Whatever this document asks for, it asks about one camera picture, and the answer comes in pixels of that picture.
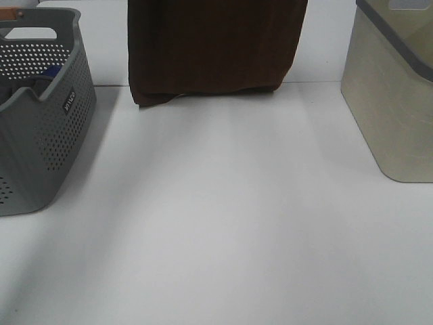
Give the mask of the brown towel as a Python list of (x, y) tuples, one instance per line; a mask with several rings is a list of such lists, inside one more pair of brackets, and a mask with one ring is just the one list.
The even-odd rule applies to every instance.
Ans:
[(275, 91), (293, 64), (306, 8), (306, 1), (129, 1), (134, 102)]

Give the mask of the grey perforated plastic basket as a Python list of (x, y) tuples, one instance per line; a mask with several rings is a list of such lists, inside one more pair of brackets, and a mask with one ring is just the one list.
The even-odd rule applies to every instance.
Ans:
[(40, 95), (21, 88), (1, 104), (1, 215), (46, 207), (83, 144), (96, 95), (78, 25), (70, 8), (1, 9), (1, 27), (50, 28), (53, 38), (1, 39), (1, 84), (35, 78), (51, 65), (62, 70)]

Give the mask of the blue cloth in basket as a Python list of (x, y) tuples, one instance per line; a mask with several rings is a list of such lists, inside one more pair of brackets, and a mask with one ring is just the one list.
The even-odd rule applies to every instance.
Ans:
[(58, 73), (62, 70), (63, 66), (61, 65), (51, 65), (48, 68), (46, 68), (43, 72), (41, 72), (39, 75), (42, 77), (47, 77), (50, 79), (54, 79)]

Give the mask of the beige plastic basket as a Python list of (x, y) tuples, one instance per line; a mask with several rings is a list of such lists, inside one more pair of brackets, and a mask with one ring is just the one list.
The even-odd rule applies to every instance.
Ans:
[(432, 182), (432, 2), (357, 1), (341, 92), (380, 171)]

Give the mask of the grey cloth in basket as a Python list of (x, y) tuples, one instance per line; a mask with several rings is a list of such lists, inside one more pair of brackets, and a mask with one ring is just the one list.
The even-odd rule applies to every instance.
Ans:
[(40, 96), (51, 83), (50, 79), (21, 79), (13, 81), (10, 84), (1, 84), (1, 104), (6, 103), (8, 99), (21, 88), (31, 88), (37, 96)]

